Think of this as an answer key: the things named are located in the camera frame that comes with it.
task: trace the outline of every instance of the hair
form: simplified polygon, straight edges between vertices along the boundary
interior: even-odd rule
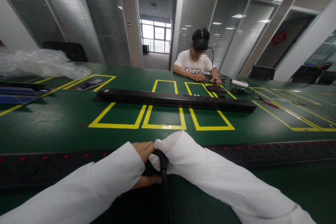
[[[210,39],[210,33],[208,32],[208,29],[206,29],[205,27],[202,28],[203,31],[203,39],[205,40],[209,40]],[[194,34],[192,35],[192,40],[195,39],[201,39],[202,38],[202,32],[201,29],[198,29],[194,32]]]

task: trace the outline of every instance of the doorway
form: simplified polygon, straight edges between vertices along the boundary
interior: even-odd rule
[[[169,70],[176,0],[138,0],[144,68]]]
[[[291,10],[256,65],[276,68],[315,17],[316,15]]]

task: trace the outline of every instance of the phone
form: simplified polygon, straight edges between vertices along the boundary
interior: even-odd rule
[[[103,81],[103,80],[94,80],[94,81],[85,83],[85,84],[82,85],[82,86],[77,86],[77,87],[75,87],[75,89],[77,89],[77,90],[79,90],[79,91],[84,91],[84,90],[93,88],[93,87],[95,87],[95,86],[99,86],[99,85],[101,85],[101,84],[103,84],[103,83],[105,83],[105,81]]]
[[[206,89],[209,92],[215,92],[215,93],[227,93],[226,89],[221,86],[206,86]]]

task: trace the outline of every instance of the white t-shirt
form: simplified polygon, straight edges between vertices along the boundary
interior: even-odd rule
[[[178,65],[182,69],[192,74],[201,74],[203,71],[210,72],[212,70],[212,63],[207,55],[201,55],[198,61],[193,62],[190,58],[190,50],[181,52],[174,65]]]

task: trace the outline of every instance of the green table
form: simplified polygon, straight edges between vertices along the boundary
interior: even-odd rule
[[[82,83],[95,79],[106,81],[97,90],[117,88],[214,96],[205,89],[209,83],[199,84],[170,71],[93,63],[85,66],[94,76]],[[186,130],[201,145],[336,138],[336,87],[237,79],[248,82],[254,94],[280,108],[271,107],[256,97],[233,95],[230,88],[227,98],[252,100],[258,105],[255,112],[217,112],[93,102],[91,100],[97,90],[77,91],[74,87],[78,82],[66,77],[11,79],[40,82],[54,88],[54,92],[27,106],[0,106],[1,152],[114,149],[126,141],[163,139],[181,129]],[[253,173],[300,204],[317,223],[335,223],[335,162],[255,170]],[[208,223],[209,218],[215,223],[223,223],[223,220],[239,223],[228,206],[204,194],[184,179],[172,178],[171,184],[174,185],[174,189],[170,190],[174,202],[172,216],[176,223]],[[2,195],[0,214],[18,206],[35,193]]]

